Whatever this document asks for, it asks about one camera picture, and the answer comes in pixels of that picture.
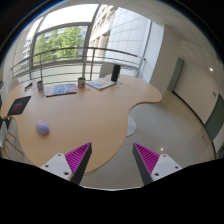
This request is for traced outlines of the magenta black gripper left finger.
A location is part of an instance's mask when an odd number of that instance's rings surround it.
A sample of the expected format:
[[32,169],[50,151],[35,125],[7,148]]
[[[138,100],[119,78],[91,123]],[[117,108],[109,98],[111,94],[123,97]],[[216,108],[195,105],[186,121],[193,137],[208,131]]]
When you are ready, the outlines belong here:
[[67,154],[57,153],[42,169],[79,185],[92,154],[92,144],[86,143]]

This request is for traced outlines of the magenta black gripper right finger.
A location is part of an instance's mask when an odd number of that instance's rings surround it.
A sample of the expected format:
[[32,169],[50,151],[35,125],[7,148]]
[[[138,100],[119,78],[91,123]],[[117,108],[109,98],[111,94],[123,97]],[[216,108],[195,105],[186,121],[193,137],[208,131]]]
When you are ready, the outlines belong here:
[[159,155],[138,143],[133,144],[132,153],[144,185],[182,169],[168,154]]

